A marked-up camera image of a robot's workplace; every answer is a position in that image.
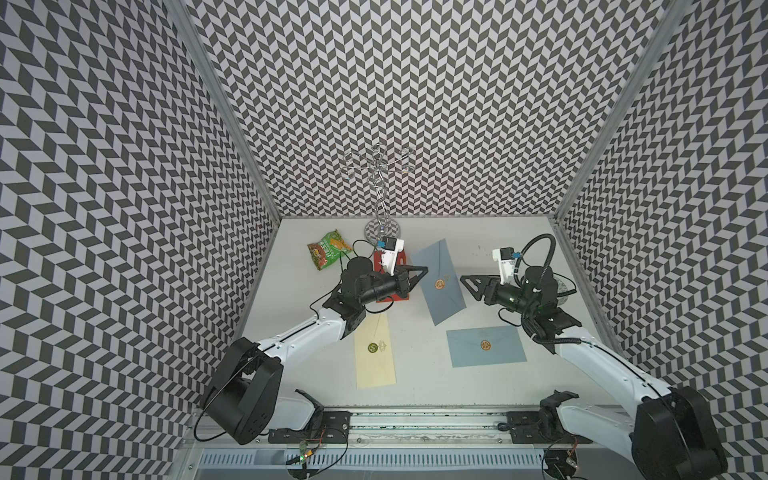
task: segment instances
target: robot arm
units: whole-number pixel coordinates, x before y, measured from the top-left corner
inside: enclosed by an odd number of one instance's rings
[[[402,240],[390,243],[402,249]],[[322,406],[304,392],[297,391],[303,397],[278,396],[283,370],[354,332],[366,317],[367,303],[405,296],[426,274],[426,267],[410,265],[391,265],[385,273],[377,273],[369,259],[352,258],[317,316],[258,343],[235,340],[200,407],[241,445],[264,429],[304,428]]]
[[[544,237],[532,240],[521,253]],[[554,237],[550,241],[544,266],[530,266],[522,280],[517,276],[521,255],[511,248],[494,252],[500,276],[461,277],[477,301],[520,313],[521,327],[534,342],[576,365],[629,414],[590,405],[574,393],[556,392],[541,401],[541,434],[551,441],[566,432],[582,435],[634,462],[649,479],[704,480],[725,472],[723,447],[708,403],[698,391],[676,389],[648,375],[558,307],[558,286],[548,265]]]

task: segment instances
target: chevron pattern wallpaper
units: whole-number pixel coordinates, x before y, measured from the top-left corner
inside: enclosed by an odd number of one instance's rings
[[[160,478],[272,227],[159,0],[0,18],[0,478]]]
[[[372,213],[339,166],[376,142],[415,149],[395,214],[553,212],[665,1],[187,4],[277,208],[316,216]]]
[[[768,478],[768,5],[700,0],[565,219],[629,357]]]

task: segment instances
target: green snack bag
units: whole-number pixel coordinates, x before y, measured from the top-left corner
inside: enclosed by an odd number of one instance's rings
[[[338,230],[328,232],[317,243],[307,245],[312,255],[312,261],[318,270],[322,270],[341,257],[342,252],[348,253],[352,248],[346,244]]]

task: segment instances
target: jewelry stand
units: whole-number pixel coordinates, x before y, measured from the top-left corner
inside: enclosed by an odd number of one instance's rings
[[[365,165],[362,165],[362,159],[356,151],[349,151],[344,155],[341,173],[345,180],[352,180],[352,171],[355,169],[362,170],[365,168],[368,170],[369,184],[374,194],[373,218],[363,229],[363,235],[374,246],[378,245],[383,237],[400,238],[400,224],[389,216],[388,173],[389,167],[395,164],[399,164],[402,172],[412,173],[414,168],[409,163],[411,153],[413,153],[411,148],[403,148],[400,151],[400,158],[396,162],[390,163],[387,161],[386,153],[382,151],[381,144],[376,144],[373,146],[371,159]],[[356,157],[360,165],[354,164]],[[398,253],[396,264],[406,264],[405,252]],[[378,248],[374,249],[373,252],[373,268],[377,272],[382,271],[381,251]],[[400,297],[397,295],[392,296],[392,298],[395,301],[408,299],[407,296]]]

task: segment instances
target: light blue envelope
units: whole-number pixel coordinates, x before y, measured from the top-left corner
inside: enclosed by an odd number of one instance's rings
[[[437,325],[467,308],[445,239],[422,248],[409,257],[411,265],[429,268],[429,272],[422,278],[419,285],[424,292],[424,300],[427,301],[432,323]]]
[[[525,362],[518,329],[513,326],[448,330],[453,368]]]

